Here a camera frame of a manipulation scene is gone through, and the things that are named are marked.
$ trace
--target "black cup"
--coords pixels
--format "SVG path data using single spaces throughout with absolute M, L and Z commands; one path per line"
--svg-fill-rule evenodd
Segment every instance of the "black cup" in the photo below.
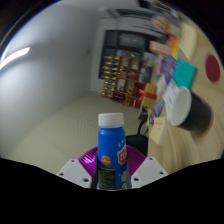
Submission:
M 173 104 L 170 123 L 201 134 L 209 128 L 211 120 L 211 107 L 191 90 L 180 87 Z

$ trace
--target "white bottle cap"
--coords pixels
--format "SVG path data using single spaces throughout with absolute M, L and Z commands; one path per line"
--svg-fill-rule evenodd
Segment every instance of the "white bottle cap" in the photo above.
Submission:
M 101 128 L 119 128 L 124 125 L 124 114 L 107 113 L 99 114 L 98 124 Z

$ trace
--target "purple object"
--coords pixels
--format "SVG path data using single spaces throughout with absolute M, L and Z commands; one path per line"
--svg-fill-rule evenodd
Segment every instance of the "purple object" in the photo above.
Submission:
M 78 159 L 78 161 L 92 178 L 96 173 L 97 151 L 98 147 L 93 148 Z
M 89 175 L 92 178 L 96 173 L 97 151 L 98 147 L 93 148 L 78 159 L 78 161 L 81 163 L 81 165 L 84 167 L 84 169 L 89 173 Z M 137 149 L 128 145 L 127 145 L 127 153 L 128 153 L 128 172 L 131 177 L 147 157 L 144 156 Z

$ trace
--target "wooden table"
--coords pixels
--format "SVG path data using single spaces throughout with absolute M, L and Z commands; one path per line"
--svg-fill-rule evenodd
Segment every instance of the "wooden table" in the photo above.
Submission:
M 205 34 L 191 20 L 185 16 L 183 18 L 197 31 L 197 46 L 190 61 L 197 68 L 197 74 L 191 89 L 209 103 L 214 119 L 210 131 L 204 136 L 193 137 L 190 132 L 169 124 L 162 145 L 157 145 L 149 138 L 148 156 L 154 156 L 169 174 L 193 164 L 219 159 L 224 149 L 223 67 Z M 209 53 L 212 53 L 219 62 L 221 77 L 217 83 L 210 82 L 206 75 L 205 61 Z M 179 57 L 188 61 L 181 51 Z

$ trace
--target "wall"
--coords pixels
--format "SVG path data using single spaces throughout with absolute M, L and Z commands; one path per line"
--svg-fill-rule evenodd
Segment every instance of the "wall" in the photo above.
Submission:
M 139 32 L 144 34 L 149 34 L 155 37 L 162 37 L 161 34 L 143 29 L 147 28 L 145 25 L 152 27 L 151 21 L 137 18 L 119 18 L 116 24 L 114 19 L 101 19 L 98 22 L 97 32 L 95 36 L 94 49 L 93 49 L 93 59 L 91 66 L 91 90 L 100 93 L 103 88 L 103 80 L 99 79 L 99 69 L 102 56 L 102 48 L 104 43 L 104 37 L 106 30 L 116 29 L 116 30 L 126 30 L 132 32 Z
M 6 57 L 27 55 L 0 71 L 0 154 L 41 121 L 90 90 L 97 19 L 57 3 L 30 20 L 12 39 Z

